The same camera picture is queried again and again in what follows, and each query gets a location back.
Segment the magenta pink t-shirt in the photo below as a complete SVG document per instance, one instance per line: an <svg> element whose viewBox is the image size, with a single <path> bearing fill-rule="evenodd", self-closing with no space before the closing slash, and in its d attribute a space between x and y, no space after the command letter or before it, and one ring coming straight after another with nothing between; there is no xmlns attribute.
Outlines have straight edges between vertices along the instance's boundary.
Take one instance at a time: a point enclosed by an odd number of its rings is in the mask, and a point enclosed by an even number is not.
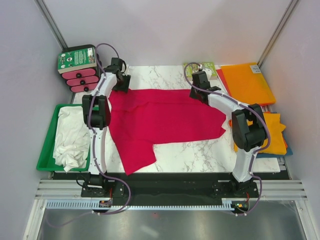
<svg viewBox="0 0 320 240"><path fill-rule="evenodd" d="M126 175L156 162L154 145L218 139L226 115L187 89L113 91L109 131Z"/></svg>

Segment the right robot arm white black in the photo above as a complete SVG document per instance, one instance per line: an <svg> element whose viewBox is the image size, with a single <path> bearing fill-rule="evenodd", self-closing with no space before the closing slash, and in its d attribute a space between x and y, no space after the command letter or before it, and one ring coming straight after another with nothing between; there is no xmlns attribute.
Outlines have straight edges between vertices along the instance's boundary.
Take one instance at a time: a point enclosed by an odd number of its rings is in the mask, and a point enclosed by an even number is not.
<svg viewBox="0 0 320 240"><path fill-rule="evenodd" d="M230 181L223 186L232 197L258 197L254 182L258 177L252 168L264 141L270 139L261 106L237 101L219 87L212 87L204 70L192 74L190 97L218 109L231 119L232 138L238 150Z"/></svg>

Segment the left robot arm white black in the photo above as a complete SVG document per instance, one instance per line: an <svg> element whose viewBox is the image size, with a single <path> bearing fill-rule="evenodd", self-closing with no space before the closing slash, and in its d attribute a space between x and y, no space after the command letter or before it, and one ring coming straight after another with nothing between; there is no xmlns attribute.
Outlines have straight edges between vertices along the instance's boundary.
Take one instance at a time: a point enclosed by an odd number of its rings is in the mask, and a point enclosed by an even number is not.
<svg viewBox="0 0 320 240"><path fill-rule="evenodd" d="M84 178L81 187L83 198L103 198L111 194L112 187L109 185L109 179L105 177L105 141L111 123L108 98L112 91L128 92L131 76L125 74L126 70L125 61L113 57L110 65L102 69L100 81L92 93L82 97L83 120L89 128L90 136L89 176Z"/></svg>

